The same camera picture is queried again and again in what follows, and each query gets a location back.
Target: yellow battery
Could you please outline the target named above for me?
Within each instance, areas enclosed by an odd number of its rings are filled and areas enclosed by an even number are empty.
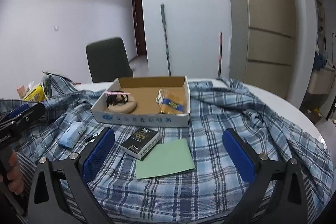
[[[184,101],[166,90],[162,100],[160,113],[164,114],[182,114],[184,110]]]
[[[45,99],[46,97],[44,95],[44,90],[41,85],[38,85],[28,95],[26,95],[23,98],[24,101],[33,101],[33,102],[40,102]]]

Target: doorway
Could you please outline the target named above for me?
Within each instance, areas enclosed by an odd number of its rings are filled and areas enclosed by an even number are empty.
[[[135,42],[138,56],[147,55],[142,0],[132,0]]]

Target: green card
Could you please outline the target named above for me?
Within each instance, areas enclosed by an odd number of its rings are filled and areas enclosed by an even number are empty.
[[[157,144],[143,159],[136,160],[136,178],[146,179],[195,169],[186,139]]]

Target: cabinet drawer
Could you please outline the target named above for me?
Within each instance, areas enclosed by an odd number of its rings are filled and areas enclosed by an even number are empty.
[[[248,60],[293,65],[295,52],[295,40],[273,33],[249,30]]]
[[[244,83],[285,98],[292,80],[292,67],[247,62]]]

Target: human hand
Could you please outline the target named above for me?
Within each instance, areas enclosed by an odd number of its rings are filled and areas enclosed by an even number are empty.
[[[19,195],[24,190],[23,176],[20,170],[20,163],[15,151],[9,158],[9,165],[11,169],[7,173],[7,178],[11,181],[8,185],[8,189],[14,192],[16,195]]]

